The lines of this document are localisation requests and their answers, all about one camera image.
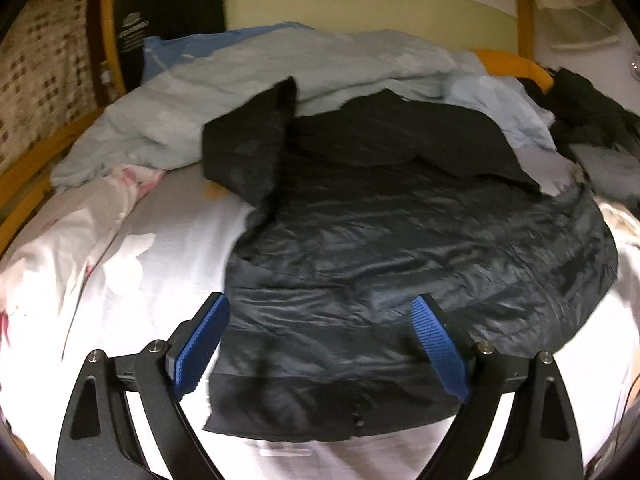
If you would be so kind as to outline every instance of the blue gripper pad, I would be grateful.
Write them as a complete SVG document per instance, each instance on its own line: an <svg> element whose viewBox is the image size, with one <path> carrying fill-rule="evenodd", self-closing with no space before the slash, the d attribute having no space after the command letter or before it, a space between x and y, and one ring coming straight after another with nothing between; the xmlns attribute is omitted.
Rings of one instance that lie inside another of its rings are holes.
<svg viewBox="0 0 640 480"><path fill-rule="evenodd" d="M169 338L165 367L174 382L177 400L191 393L206 370L222 333L229 324L229 301L220 292L212 293L192 319L178 325Z"/></svg>
<svg viewBox="0 0 640 480"><path fill-rule="evenodd" d="M470 394L465 361L423 296L413 301L411 320L445 391L456 396L460 402L465 402Z"/></svg>

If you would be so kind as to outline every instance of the metal screw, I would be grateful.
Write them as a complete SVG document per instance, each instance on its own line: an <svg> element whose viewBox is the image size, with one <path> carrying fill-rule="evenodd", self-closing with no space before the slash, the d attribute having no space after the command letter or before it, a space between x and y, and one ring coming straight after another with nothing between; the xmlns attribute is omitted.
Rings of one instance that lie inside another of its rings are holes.
<svg viewBox="0 0 640 480"><path fill-rule="evenodd" d="M538 357L545 365L549 365L554 361L554 357L549 352L544 350L538 354Z"/></svg>
<svg viewBox="0 0 640 480"><path fill-rule="evenodd" d="M495 346L493 346L488 341L481 341L478 343L478 350L484 355L489 355L494 353Z"/></svg>
<svg viewBox="0 0 640 480"><path fill-rule="evenodd" d="M152 354L158 353L163 348L164 348L164 341L162 341L161 339L156 339L155 341L152 341L151 343L149 343L149 351Z"/></svg>

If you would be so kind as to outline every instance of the brown square pattern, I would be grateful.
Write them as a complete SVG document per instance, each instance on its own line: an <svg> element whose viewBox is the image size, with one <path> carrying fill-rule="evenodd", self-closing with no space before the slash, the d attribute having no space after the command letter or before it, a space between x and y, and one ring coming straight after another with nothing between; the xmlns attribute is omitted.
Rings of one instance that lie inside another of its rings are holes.
<svg viewBox="0 0 640 480"><path fill-rule="evenodd" d="M95 110L84 0L30 0L0 44L0 174Z"/></svg>

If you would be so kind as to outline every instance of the white bed sheet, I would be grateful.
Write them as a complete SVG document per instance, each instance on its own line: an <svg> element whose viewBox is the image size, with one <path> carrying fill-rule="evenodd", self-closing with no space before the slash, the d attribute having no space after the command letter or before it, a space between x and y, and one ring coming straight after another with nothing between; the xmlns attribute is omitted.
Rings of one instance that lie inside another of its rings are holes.
<svg viewBox="0 0 640 480"><path fill-rule="evenodd" d="M212 290L222 289L226 258L244 230L250 207L231 194L210 200L206 189L199 167L172 172L123 222L103 261L117 253L128 235L155 234L152 247L138 257L144 270L140 287L116 296L105 285L104 271L98 264L76 311L62 362L47 355L46 348L40 359L26 360L2 343L0 406L17 436L48 471L53 472L68 396L88 352L95 348L110 356L139 352L149 341L167 338ZM631 363L638 350L632 305L640 298L640 251L622 241L619 251L624 263L619 282L580 332L556 354L574 407L584 463L622 415L633 380ZM228 480L413 480L451 422L448 419L422 428L332 443L281 444L208 433L200 428L210 413L208 377L215 358L196 391L185 396L181 405L205 450ZM170 478L136 394L130 394L130 403L150 468ZM488 470L510 405L510 396L504 396L472 478Z"/></svg>

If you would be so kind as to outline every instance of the blue pillow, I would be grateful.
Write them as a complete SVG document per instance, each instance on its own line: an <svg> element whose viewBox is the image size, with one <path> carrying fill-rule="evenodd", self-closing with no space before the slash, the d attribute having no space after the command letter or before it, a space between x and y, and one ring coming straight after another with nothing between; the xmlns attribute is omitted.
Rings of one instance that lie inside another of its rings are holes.
<svg viewBox="0 0 640 480"><path fill-rule="evenodd" d="M283 22L276 25L239 28L217 34L193 34L176 40L163 41L158 36L146 38L145 69L142 74L142 82L149 81L173 65L209 56L215 50L285 27L311 28L302 23Z"/></svg>

